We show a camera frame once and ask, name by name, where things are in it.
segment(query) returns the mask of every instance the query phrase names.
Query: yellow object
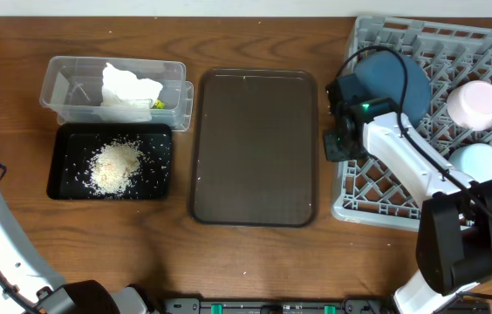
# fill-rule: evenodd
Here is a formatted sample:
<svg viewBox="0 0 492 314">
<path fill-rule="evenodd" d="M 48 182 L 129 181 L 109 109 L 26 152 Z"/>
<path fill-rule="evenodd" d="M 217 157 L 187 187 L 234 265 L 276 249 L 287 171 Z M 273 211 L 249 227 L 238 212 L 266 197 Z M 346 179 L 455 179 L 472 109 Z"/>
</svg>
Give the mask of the yellow object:
<svg viewBox="0 0 492 314">
<path fill-rule="evenodd" d="M 165 107 L 165 103 L 160 101 L 160 100 L 155 100 L 155 103 L 153 104 L 153 109 L 163 109 Z"/>
</svg>

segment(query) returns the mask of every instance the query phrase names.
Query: pile of rice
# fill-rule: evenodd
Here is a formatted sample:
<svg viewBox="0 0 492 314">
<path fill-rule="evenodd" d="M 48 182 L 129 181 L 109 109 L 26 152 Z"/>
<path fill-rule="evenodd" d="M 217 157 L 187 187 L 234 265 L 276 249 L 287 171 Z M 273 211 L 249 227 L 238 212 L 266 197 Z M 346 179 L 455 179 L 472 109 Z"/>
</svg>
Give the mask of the pile of rice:
<svg viewBox="0 0 492 314">
<path fill-rule="evenodd" d="M 114 142 L 104 145 L 100 152 L 91 158 L 91 182 L 84 183 L 95 190 L 95 195 L 121 195 L 133 186 L 132 176 L 140 172 L 139 143 Z"/>
</svg>

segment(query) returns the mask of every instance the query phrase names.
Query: white wall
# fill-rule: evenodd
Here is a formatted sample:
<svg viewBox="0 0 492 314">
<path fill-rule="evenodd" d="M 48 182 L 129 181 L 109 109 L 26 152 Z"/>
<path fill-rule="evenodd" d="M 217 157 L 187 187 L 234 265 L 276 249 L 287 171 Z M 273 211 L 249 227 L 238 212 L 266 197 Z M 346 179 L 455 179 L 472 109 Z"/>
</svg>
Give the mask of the white wall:
<svg viewBox="0 0 492 314">
<path fill-rule="evenodd" d="M 0 16 L 492 17 L 492 0 L 0 0 Z"/>
</svg>

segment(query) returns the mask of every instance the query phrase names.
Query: black tray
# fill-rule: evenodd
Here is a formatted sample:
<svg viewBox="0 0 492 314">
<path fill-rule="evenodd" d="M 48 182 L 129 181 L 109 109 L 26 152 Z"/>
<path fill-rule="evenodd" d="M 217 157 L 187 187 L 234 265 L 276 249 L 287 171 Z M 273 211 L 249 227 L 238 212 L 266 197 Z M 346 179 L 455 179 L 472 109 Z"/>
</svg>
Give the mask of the black tray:
<svg viewBox="0 0 492 314">
<path fill-rule="evenodd" d="M 206 73 L 188 209 L 198 221 L 302 227 L 318 198 L 318 100 L 306 72 Z"/>
<path fill-rule="evenodd" d="M 152 200 L 167 195 L 172 150 L 170 127 L 156 124 L 134 123 L 82 123 L 66 124 L 58 129 L 52 156 L 51 171 L 46 193 L 54 200 L 89 199 L 138 199 Z M 140 174 L 133 178 L 136 184 L 122 195 L 94 195 L 89 182 L 89 160 L 94 150 L 116 139 L 139 140 L 139 150 L 149 157 L 149 162 L 140 158 Z"/>
</svg>

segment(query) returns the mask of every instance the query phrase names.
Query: brown tray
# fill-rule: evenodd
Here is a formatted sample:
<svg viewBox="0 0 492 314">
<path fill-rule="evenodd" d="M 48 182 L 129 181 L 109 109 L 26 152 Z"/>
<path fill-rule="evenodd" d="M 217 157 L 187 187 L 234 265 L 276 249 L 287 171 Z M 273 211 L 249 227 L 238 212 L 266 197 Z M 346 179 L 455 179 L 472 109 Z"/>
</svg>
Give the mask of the brown tray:
<svg viewBox="0 0 492 314">
<path fill-rule="evenodd" d="M 318 207 L 313 77 L 216 69 L 203 76 L 198 99 L 190 214 L 231 225 L 311 222 Z"/>
</svg>

